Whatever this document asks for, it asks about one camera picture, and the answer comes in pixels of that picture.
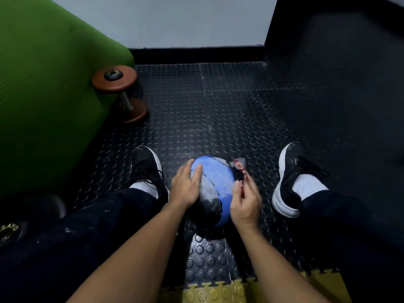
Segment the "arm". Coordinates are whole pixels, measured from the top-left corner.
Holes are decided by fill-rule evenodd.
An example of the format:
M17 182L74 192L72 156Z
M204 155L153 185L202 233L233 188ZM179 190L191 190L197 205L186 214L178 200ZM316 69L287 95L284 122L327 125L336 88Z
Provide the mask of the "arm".
M154 302L179 223L199 196L202 165L189 177L193 159L173 178L169 202L76 290L68 303Z
M250 175L241 198L241 182L235 182L230 206L231 219L240 233L265 299L270 303L328 302L262 236L257 228L262 199Z

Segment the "shoelace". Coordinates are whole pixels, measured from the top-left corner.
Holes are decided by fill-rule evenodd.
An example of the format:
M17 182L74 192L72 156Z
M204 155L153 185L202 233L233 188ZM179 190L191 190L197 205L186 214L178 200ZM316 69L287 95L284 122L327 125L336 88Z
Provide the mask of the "shoelace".
M299 167L301 168L302 173L314 171L323 178L327 178L330 176L330 173L328 171L321 169L320 167L316 166L314 163L310 162L309 160L300 155L297 156L299 157Z
M132 174L140 175L140 178L144 179L147 183L158 186L159 183L157 183L157 182L155 183L155 181L153 180L154 177L150 177L150 175L154 172L157 172L158 177L163 179L163 177L164 177L163 172L161 172L157 168L150 168L146 160L141 160L132 167Z

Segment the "forearm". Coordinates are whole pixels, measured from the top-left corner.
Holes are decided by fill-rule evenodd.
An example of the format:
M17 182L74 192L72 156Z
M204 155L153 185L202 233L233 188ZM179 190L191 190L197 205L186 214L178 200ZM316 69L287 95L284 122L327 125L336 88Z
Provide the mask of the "forearm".
M260 288L269 303L328 302L262 236L258 229L241 230Z
M68 301L153 302L185 208L169 203L128 239Z

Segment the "blue medicine ball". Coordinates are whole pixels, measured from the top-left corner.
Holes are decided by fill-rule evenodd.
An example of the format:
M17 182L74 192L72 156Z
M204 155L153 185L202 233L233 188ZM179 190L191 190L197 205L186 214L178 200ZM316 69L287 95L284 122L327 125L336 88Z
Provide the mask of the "blue medicine ball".
M199 163L203 166L200 196L186 215L199 227L223 227L230 220L234 181L243 179L243 175L222 158L201 156L191 166L191 177Z

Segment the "green yoga mat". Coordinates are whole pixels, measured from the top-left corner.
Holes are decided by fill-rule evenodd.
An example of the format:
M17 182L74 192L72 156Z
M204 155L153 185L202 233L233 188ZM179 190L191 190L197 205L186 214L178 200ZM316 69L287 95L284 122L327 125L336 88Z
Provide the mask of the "green yoga mat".
M51 0L0 0L0 199L59 193L116 95L94 72L129 50Z

